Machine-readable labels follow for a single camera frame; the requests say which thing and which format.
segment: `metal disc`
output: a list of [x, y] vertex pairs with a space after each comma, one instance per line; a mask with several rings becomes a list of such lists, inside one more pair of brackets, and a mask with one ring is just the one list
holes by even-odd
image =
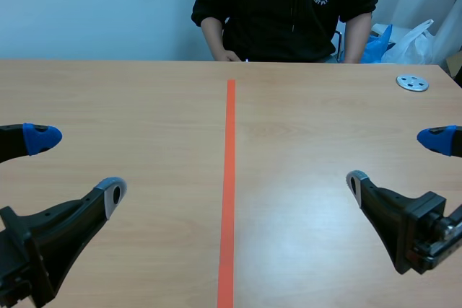
[[430, 86], [426, 79], [414, 75], [400, 75], [396, 78], [396, 83], [400, 87], [413, 92], [425, 92]]

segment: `hand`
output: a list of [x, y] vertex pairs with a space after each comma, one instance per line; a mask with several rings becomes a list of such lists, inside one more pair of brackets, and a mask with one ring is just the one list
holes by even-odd
[[241, 61], [236, 53], [231, 50], [223, 50], [215, 57], [215, 61]]

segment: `table surface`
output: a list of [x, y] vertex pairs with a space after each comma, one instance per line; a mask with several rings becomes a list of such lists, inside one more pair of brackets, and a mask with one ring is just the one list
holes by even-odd
[[[430, 81], [424, 93], [399, 74]], [[49, 307], [217, 306], [227, 80], [236, 79], [235, 307], [460, 307], [462, 251], [400, 276], [349, 192], [379, 186], [462, 203], [462, 159], [423, 149], [462, 123], [462, 89], [436, 66], [0, 61], [0, 123], [63, 141], [2, 164], [18, 214], [121, 176], [128, 193]], [[29, 301], [19, 307], [30, 307]]]

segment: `orange tape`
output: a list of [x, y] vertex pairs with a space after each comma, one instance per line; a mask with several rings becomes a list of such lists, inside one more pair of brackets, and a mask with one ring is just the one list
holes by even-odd
[[234, 307], [234, 225], [236, 174], [236, 81], [227, 85], [225, 174], [223, 178], [222, 233], [219, 249], [217, 308]]

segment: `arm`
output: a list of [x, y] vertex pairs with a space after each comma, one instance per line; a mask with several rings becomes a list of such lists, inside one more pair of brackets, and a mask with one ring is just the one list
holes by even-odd
[[345, 63], [359, 63], [369, 38], [378, 0], [342, 0], [340, 20], [346, 23]]
[[344, 63], [360, 63], [369, 39], [372, 14], [361, 14], [346, 23]]
[[218, 19], [207, 17], [201, 28], [215, 61], [240, 61], [236, 53], [223, 47], [223, 25]]
[[191, 19], [202, 28], [216, 61], [240, 61], [223, 47], [223, 26], [229, 14], [229, 0], [196, 0]]

